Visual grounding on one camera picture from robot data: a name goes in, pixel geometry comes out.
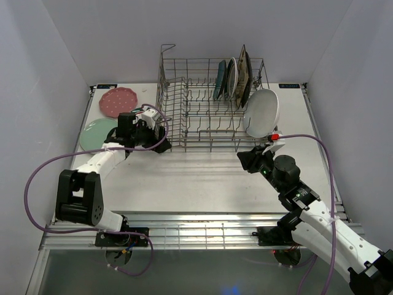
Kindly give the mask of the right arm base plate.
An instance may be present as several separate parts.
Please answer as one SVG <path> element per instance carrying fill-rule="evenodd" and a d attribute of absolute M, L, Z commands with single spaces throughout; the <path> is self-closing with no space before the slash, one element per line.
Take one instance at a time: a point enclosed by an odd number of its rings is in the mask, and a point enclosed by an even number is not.
<path fill-rule="evenodd" d="M 292 246 L 294 241 L 289 230 L 279 226 L 260 226 L 251 233 L 259 246 Z"/>

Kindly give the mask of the black floral square plate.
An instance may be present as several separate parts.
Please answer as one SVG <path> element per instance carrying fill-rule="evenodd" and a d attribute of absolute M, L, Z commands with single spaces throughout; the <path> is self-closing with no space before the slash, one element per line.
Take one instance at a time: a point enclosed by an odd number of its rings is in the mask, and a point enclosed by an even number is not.
<path fill-rule="evenodd" d="M 245 107 L 245 105 L 248 101 L 248 98 L 249 98 L 249 95 L 251 92 L 252 80 L 253 80 L 251 58 L 250 58 L 248 52 L 246 52 L 246 65 L 247 65 L 248 78 L 247 78 L 246 87 L 244 89 L 243 96 L 241 99 L 241 107 L 242 108 Z"/>

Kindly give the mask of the mint green plate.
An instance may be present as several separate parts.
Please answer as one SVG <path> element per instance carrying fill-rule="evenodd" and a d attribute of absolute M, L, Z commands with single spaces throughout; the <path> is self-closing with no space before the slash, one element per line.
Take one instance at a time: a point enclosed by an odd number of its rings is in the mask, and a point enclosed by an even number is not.
<path fill-rule="evenodd" d="M 113 119 L 100 118 L 91 121 L 80 134 L 80 147 L 84 151 L 101 149 L 107 134 L 116 126 L 117 121 Z"/>

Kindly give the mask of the beige floral square plate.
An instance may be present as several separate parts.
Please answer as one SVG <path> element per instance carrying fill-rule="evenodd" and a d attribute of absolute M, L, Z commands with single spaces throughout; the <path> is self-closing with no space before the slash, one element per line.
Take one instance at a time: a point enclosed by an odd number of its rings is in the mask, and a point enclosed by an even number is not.
<path fill-rule="evenodd" d="M 247 65 L 246 65 L 246 46 L 243 45 L 241 53 L 238 60 L 238 82 L 235 90 L 235 100 L 236 107 L 239 109 L 241 107 L 241 99 L 243 96 L 244 89 L 246 87 L 246 82 L 248 78 Z"/>

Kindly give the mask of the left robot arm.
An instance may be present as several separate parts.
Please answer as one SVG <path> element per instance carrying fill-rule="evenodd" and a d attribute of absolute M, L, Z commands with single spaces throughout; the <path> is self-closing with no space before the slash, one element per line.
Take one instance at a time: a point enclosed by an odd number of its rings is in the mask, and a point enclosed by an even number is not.
<path fill-rule="evenodd" d="M 107 133 L 100 151 L 75 170 L 60 173 L 55 217 L 109 231 L 116 245 L 126 244 L 130 230 L 122 215 L 104 207 L 101 182 L 133 151 L 161 154 L 170 149 L 168 132 L 168 121 L 156 109 L 119 114 L 117 126 Z"/>

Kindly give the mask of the teal square plate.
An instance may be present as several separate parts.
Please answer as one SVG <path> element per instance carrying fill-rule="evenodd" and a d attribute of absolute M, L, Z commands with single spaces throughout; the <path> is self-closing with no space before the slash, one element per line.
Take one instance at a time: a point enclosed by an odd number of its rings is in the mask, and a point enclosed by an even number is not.
<path fill-rule="evenodd" d="M 216 86 L 214 88 L 213 92 L 213 100 L 216 101 L 218 100 L 220 96 L 220 91 L 222 88 L 222 84 L 224 81 L 224 77 L 226 75 L 226 68 L 227 68 L 227 62 L 225 60 L 220 61 L 218 71 L 217 71 L 217 77 L 216 77 Z"/>

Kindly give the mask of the striped rim plate front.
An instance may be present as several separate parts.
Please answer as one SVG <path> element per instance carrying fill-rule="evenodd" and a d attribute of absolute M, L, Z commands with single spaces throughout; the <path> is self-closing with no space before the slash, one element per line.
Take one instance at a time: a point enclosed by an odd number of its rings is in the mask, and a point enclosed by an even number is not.
<path fill-rule="evenodd" d="M 227 69 L 227 85 L 226 85 L 226 99 L 230 101 L 234 95 L 235 88 L 238 82 L 238 67 L 235 57 L 231 57 Z"/>

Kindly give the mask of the white oval plate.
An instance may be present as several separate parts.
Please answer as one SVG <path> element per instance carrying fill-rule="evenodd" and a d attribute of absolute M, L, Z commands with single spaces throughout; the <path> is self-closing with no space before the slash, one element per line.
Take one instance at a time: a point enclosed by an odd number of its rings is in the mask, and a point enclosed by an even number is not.
<path fill-rule="evenodd" d="M 245 132 L 253 138 L 263 138 L 276 128 L 280 115 L 277 94 L 270 89 L 254 92 L 247 101 L 243 125 Z"/>

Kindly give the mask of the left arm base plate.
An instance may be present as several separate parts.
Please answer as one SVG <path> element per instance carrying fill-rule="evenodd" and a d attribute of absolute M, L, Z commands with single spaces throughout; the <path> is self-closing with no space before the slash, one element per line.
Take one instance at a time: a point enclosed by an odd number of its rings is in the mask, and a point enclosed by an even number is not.
<path fill-rule="evenodd" d="M 129 227 L 127 232 L 143 234 L 149 236 L 148 227 Z M 97 247 L 122 247 L 128 248 L 129 246 L 147 247 L 149 245 L 146 238 L 140 235 L 130 234 L 108 234 L 106 232 L 99 232 L 96 235 L 94 245 Z"/>

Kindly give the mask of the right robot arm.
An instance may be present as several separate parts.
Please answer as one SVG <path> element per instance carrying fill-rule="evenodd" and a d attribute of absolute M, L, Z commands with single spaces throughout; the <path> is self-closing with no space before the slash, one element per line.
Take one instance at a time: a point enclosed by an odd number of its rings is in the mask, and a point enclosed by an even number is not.
<path fill-rule="evenodd" d="M 392 292 L 392 250 L 380 250 L 331 216 L 328 206 L 300 179 L 293 157 L 275 156 L 265 146 L 239 152 L 237 157 L 244 170 L 260 173 L 269 182 L 288 211 L 277 223 L 281 242 L 305 246 L 333 265 L 354 294 Z"/>

